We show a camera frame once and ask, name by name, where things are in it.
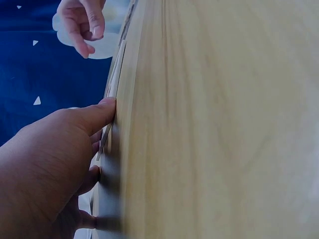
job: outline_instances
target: white triangle pattern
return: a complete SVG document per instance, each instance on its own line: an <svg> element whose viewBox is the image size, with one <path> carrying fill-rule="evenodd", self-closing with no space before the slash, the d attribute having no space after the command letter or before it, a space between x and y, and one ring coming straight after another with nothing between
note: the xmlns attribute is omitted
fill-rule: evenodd
<svg viewBox="0 0 319 239"><path fill-rule="evenodd" d="M38 97L35 99L33 105L34 105L34 106L38 106L38 105L40 105L40 104L41 104L41 100L40 100L40 96L38 96Z"/></svg>

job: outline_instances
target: human hand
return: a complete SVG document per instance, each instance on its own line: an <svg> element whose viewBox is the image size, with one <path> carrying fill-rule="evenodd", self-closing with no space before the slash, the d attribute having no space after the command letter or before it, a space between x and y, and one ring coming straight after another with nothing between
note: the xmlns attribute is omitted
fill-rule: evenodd
<svg viewBox="0 0 319 239"><path fill-rule="evenodd" d="M78 228L95 227L96 219L79 210L78 196L99 179L90 162L114 114L113 98L59 110L0 147L1 237L72 239Z"/></svg>
<svg viewBox="0 0 319 239"><path fill-rule="evenodd" d="M57 12L74 43L78 53L84 58L95 49L84 40L103 38L105 21L102 9L106 0L62 0Z"/></svg>

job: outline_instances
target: knuckle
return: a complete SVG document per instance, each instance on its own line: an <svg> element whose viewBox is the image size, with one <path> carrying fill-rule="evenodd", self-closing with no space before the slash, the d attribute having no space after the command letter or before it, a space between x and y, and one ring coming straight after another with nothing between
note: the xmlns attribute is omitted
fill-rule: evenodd
<svg viewBox="0 0 319 239"><path fill-rule="evenodd" d="M56 112L54 112L53 114L57 118L68 119L68 118L74 116L74 113L72 111L73 110L71 110L71 109L60 109L60 110L57 110Z"/></svg>
<svg viewBox="0 0 319 239"><path fill-rule="evenodd" d="M99 22L101 18L95 14L95 12L88 13L88 19L90 22Z"/></svg>

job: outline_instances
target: finger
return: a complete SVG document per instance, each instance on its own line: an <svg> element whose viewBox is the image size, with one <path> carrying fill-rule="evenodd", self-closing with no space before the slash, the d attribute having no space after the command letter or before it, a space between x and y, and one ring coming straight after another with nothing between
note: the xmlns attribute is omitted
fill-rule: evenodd
<svg viewBox="0 0 319 239"><path fill-rule="evenodd" d="M88 15L93 38L101 39L104 33L105 20L99 0L81 0Z"/></svg>
<svg viewBox="0 0 319 239"><path fill-rule="evenodd" d="M96 228L96 217L88 214L86 211L80 210L80 217L81 222L78 226L78 229L80 228L89 228L94 229Z"/></svg>
<svg viewBox="0 0 319 239"><path fill-rule="evenodd" d="M96 165L90 168L84 181L75 195L82 195L89 192L100 179L100 168Z"/></svg>
<svg viewBox="0 0 319 239"><path fill-rule="evenodd" d="M92 136L104 126L111 123L115 115L116 102L115 98L104 98L98 105L88 106L85 108L74 109L83 119L79 122L80 127Z"/></svg>
<svg viewBox="0 0 319 239"><path fill-rule="evenodd" d="M96 41L96 40L100 40L101 38L103 38L103 36L100 38L93 37L92 32L90 32L90 25L88 22L80 24L80 31L81 31L81 35L83 36L84 40Z"/></svg>
<svg viewBox="0 0 319 239"><path fill-rule="evenodd" d="M95 53L95 48L89 44L88 44L88 50L89 50L89 54Z"/></svg>
<svg viewBox="0 0 319 239"><path fill-rule="evenodd" d="M101 140L102 130L98 131L94 135L91 136L91 143L94 144Z"/></svg>
<svg viewBox="0 0 319 239"><path fill-rule="evenodd" d="M99 151L100 148L100 142L96 142L94 144L92 144L92 152L93 152L93 156Z"/></svg>
<svg viewBox="0 0 319 239"><path fill-rule="evenodd" d="M80 53L83 58L88 58L88 46L81 35L80 28L76 21L73 18L64 15L62 15L62 20L71 41L74 43L76 51Z"/></svg>

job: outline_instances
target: wooden panel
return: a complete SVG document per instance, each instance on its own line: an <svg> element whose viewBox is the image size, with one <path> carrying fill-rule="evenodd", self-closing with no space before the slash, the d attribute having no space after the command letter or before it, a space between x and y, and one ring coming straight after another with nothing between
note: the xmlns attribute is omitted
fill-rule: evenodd
<svg viewBox="0 0 319 239"><path fill-rule="evenodd" d="M113 131L123 233L318 238L319 2L137 10Z"/></svg>

